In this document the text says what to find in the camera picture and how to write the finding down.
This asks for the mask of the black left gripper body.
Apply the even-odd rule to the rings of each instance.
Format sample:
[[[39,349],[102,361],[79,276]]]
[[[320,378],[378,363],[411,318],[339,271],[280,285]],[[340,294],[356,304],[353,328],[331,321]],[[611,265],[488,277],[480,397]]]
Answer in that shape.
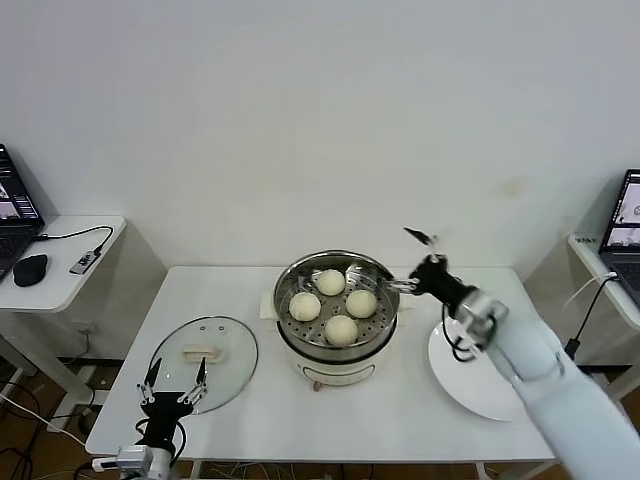
[[[159,392],[153,400],[143,400],[141,409],[146,415],[146,426],[141,445],[172,446],[178,422],[193,413],[194,406],[184,392]]]

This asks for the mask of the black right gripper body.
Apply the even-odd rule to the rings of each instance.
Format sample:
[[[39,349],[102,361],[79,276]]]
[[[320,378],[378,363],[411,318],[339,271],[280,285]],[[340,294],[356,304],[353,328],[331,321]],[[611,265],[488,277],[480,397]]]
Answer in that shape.
[[[410,274],[414,296],[429,294],[448,308],[458,308],[475,290],[449,272],[445,255],[428,255]]]

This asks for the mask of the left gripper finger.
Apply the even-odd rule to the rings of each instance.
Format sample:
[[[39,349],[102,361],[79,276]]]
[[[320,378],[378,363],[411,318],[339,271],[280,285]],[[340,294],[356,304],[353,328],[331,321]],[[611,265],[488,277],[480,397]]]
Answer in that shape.
[[[154,401],[154,385],[160,371],[161,363],[162,359],[157,358],[147,370],[143,382],[136,385],[141,405],[147,405]]]
[[[197,405],[207,391],[207,359],[203,357],[199,364],[194,386],[182,396],[180,402]]]

